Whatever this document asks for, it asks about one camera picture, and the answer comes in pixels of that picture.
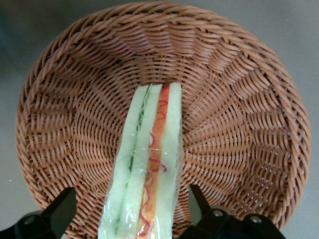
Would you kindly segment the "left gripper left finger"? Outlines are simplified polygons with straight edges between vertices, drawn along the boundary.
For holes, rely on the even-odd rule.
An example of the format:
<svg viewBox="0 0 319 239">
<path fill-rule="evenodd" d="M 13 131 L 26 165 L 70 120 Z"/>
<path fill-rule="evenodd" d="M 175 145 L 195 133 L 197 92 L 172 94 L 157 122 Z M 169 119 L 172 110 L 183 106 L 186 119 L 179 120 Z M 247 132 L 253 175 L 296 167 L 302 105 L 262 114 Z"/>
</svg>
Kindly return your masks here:
<svg viewBox="0 0 319 239">
<path fill-rule="evenodd" d="M 76 215 L 76 189 L 65 188 L 43 211 L 21 217 L 2 230 L 2 239 L 60 239 Z"/>
</svg>

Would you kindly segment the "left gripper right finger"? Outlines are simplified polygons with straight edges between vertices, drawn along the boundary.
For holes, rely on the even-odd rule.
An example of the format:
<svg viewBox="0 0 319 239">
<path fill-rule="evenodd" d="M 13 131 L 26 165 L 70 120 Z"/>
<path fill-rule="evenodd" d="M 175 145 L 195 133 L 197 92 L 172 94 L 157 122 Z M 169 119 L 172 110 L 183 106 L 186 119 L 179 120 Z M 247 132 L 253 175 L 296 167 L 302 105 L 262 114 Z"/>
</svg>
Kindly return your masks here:
<svg viewBox="0 0 319 239">
<path fill-rule="evenodd" d="M 198 185 L 189 186 L 189 212 L 192 224 L 180 239 L 283 239 L 270 219 L 249 214 L 240 220 L 222 206 L 210 206 Z"/>
</svg>

